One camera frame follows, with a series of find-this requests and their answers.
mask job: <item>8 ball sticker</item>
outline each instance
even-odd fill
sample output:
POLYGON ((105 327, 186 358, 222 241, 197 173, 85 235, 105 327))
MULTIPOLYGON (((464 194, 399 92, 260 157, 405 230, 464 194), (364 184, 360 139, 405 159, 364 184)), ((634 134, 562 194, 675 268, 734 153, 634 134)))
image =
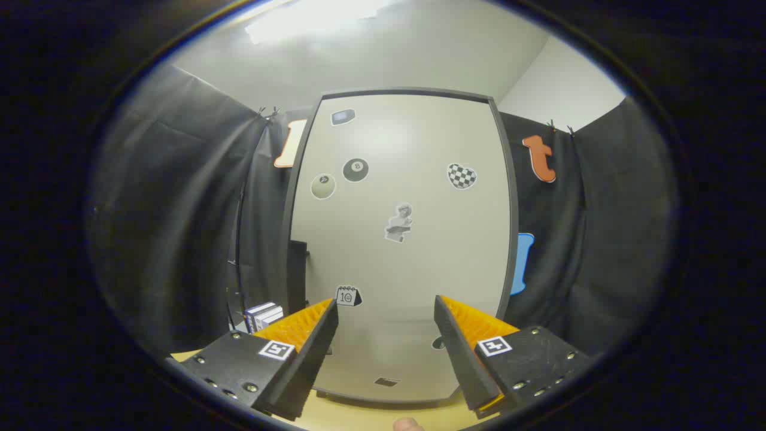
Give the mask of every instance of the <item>8 ball sticker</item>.
POLYGON ((351 183, 357 183, 367 176, 369 170, 366 160, 351 159, 343 166, 343 176, 351 183))
POLYGON ((481 340, 479 341, 478 345, 486 357, 495 356, 496 354, 503 354, 513 350, 502 337, 494 337, 487 340, 481 340))
POLYGON ((354 286, 338 286, 338 289, 336 290, 336 301, 338 302, 338 305, 356 307, 362 303, 362 294, 354 286))

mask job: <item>black fabric backdrop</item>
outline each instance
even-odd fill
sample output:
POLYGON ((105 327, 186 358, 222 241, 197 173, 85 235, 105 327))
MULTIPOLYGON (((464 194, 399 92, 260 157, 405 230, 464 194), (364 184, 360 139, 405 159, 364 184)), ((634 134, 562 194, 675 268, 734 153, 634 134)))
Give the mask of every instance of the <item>black fabric backdrop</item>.
MULTIPOLYGON (((287 124, 310 114, 264 118, 173 67, 126 101, 93 173, 88 239, 106 299, 154 353, 220 337, 227 304, 238 323, 243 303, 286 303, 276 259, 290 170, 273 161, 287 124), (242 295, 232 263, 241 191, 242 295)), ((501 117, 519 232, 535 236, 526 289, 510 298, 506 321, 600 353, 650 309, 673 243, 678 198, 663 141, 629 100, 573 137, 501 117), (553 183, 532 171, 522 145, 532 135, 552 148, 553 183)))

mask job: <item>billiard ball sticker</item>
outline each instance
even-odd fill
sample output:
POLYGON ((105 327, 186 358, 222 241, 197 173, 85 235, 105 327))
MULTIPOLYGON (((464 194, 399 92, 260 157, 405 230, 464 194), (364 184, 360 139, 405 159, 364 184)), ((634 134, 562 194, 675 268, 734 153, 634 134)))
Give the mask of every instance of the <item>billiard ball sticker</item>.
POLYGON ((315 198, 328 199, 335 192, 335 178, 328 173, 320 173, 311 181, 311 194, 315 198))
POLYGON ((351 159, 343 166, 343 176, 351 183, 362 181, 370 171, 364 159, 351 159))

